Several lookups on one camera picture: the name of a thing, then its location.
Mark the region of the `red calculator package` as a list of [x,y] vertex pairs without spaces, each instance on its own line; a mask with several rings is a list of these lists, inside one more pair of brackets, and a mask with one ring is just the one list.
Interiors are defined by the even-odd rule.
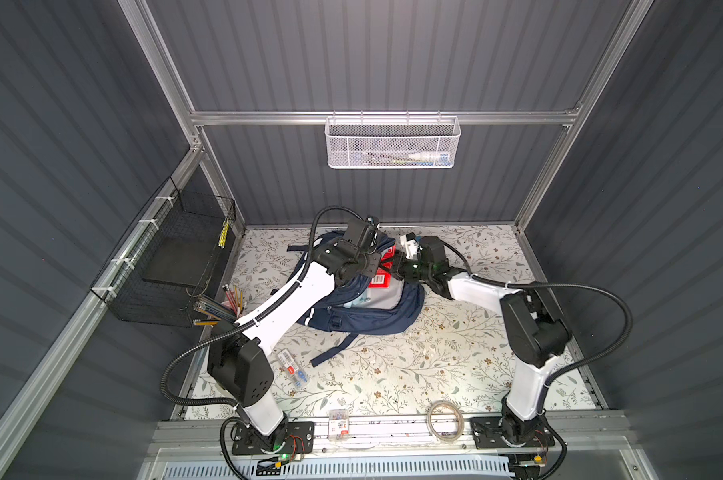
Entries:
[[381,254],[381,266],[377,268],[377,273],[373,276],[369,287],[371,288],[389,288],[391,285],[391,264],[393,264],[393,258],[395,257],[395,246],[387,248]]

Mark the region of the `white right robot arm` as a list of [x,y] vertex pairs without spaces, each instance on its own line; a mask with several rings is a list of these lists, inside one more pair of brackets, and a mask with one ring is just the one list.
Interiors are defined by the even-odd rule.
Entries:
[[437,236],[405,234],[391,260],[391,274],[407,283],[427,285],[445,299],[499,314],[515,355],[515,377],[505,406],[519,421],[537,418],[549,389],[545,382],[571,340],[561,307],[551,289],[539,283],[483,279],[467,268],[449,264],[448,249]]

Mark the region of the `navy blue student backpack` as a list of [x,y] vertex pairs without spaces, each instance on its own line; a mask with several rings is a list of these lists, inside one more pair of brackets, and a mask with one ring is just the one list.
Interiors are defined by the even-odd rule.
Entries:
[[361,335],[393,335],[407,331],[421,314],[425,288],[389,278],[383,287],[375,279],[358,276],[315,303],[297,321],[346,338],[311,360],[317,367],[347,349]]

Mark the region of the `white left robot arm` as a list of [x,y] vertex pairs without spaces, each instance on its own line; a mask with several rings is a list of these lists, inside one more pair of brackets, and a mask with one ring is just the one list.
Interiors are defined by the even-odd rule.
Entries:
[[209,347],[208,374],[237,401],[261,436],[282,431],[286,414],[271,392],[275,378],[269,356],[298,320],[320,300],[358,277],[373,277],[377,251],[375,217],[351,218],[345,232],[318,241],[310,232],[304,263],[264,304],[237,322],[241,332],[220,331]]

